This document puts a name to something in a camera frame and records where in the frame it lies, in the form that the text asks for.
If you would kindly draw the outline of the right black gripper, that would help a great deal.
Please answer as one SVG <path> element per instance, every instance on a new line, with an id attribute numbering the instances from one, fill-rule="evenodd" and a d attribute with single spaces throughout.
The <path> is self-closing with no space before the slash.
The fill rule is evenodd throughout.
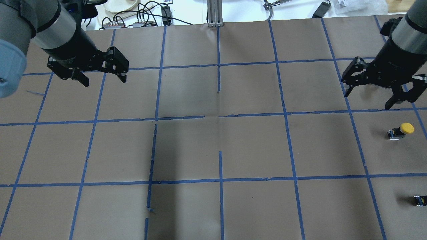
<path id="1" fill-rule="evenodd" d="M 385 103 L 385 110 L 404 101 L 414 103 L 427 88 L 426 75 L 414 75 L 426 63 L 426 54 L 415 54 L 387 40 L 371 63 L 355 57 L 344 70 L 341 82 L 346 85 L 344 97 L 361 85 L 374 84 L 391 88 L 393 95 Z M 412 88 L 404 91 L 403 85 L 411 82 Z"/>

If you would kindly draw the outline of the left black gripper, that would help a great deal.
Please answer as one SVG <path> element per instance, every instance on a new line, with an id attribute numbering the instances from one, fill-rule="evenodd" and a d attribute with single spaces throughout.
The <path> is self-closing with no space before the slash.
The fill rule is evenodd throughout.
<path id="1" fill-rule="evenodd" d="M 116 47 L 102 52 L 97 49 L 78 24 L 58 26 L 53 24 L 42 31 L 42 50 L 49 56 L 47 67 L 63 80 L 72 79 L 89 86 L 85 71 L 98 70 L 115 74 L 127 82 L 129 60 Z"/>

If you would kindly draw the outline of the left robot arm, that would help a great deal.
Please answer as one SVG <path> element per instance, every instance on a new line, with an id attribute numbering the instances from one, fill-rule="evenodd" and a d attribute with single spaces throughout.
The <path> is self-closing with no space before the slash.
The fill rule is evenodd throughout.
<path id="1" fill-rule="evenodd" d="M 112 73 L 125 83 L 128 59 L 112 46 L 97 49 L 81 28 L 83 19 L 96 17 L 105 0 L 2 0 L 1 98 L 17 91 L 27 66 L 30 42 L 48 54 L 47 67 L 61 79 L 89 86 L 87 71 Z"/>

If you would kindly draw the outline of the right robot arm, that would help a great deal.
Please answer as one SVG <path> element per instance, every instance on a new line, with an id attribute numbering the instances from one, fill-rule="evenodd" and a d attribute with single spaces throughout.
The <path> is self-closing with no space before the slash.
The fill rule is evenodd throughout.
<path id="1" fill-rule="evenodd" d="M 425 0 L 417 0 L 404 17 L 383 24 L 380 33 L 388 40 L 375 59 L 367 63 L 355 57 L 343 72 L 345 97 L 357 86 L 373 84 L 392 90 L 386 110 L 404 101 L 418 100 L 426 90 L 426 74 L 417 74 L 427 59 L 426 6 Z"/>

